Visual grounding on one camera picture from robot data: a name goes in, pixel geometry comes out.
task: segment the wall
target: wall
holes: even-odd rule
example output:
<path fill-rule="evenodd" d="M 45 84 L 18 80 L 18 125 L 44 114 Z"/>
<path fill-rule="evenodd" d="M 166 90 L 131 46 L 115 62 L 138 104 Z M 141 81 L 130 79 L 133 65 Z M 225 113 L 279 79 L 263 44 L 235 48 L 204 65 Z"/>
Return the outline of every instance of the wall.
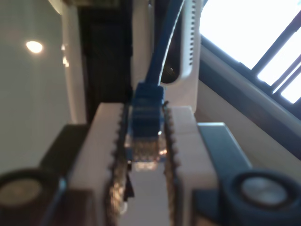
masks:
<path fill-rule="evenodd" d="M 222 121 L 256 167 L 277 170 L 301 182 L 301 162 L 252 121 L 199 81 L 198 122 Z"/>
<path fill-rule="evenodd" d="M 69 121 L 60 15 L 47 0 L 0 2 L 0 173 L 31 167 Z M 25 46 L 43 44 L 40 54 Z"/>

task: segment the window frame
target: window frame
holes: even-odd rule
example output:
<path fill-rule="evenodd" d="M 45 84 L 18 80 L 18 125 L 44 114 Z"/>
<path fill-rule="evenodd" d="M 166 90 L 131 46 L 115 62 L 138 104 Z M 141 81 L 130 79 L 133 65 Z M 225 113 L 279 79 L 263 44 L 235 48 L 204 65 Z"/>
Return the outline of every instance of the window frame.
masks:
<path fill-rule="evenodd" d="M 230 55 L 225 53 L 223 50 L 214 45 L 209 39 L 201 35 L 202 45 L 215 54 L 218 58 L 248 79 L 252 84 L 262 90 L 269 97 L 274 99 L 280 105 L 282 105 L 291 114 L 301 120 L 301 98 L 299 98 L 294 104 L 288 101 L 281 95 L 281 92 L 298 76 L 301 71 L 301 66 L 293 73 L 293 75 L 280 87 L 277 92 L 273 93 L 275 88 L 282 83 L 284 79 L 289 75 L 289 73 L 301 62 L 300 56 L 291 64 L 291 66 L 280 76 L 280 78 L 274 82 L 272 86 L 261 81 L 257 78 L 258 73 L 269 63 L 269 61 L 277 54 L 277 52 L 285 45 L 285 43 L 291 38 L 291 36 L 301 29 L 301 11 L 295 16 L 295 18 L 290 22 L 290 24 L 285 28 L 285 30 L 280 34 L 280 36 L 275 40 L 267 52 L 262 56 L 262 58 L 257 62 L 257 64 L 252 68 L 247 68 L 241 62 L 237 62 Z"/>

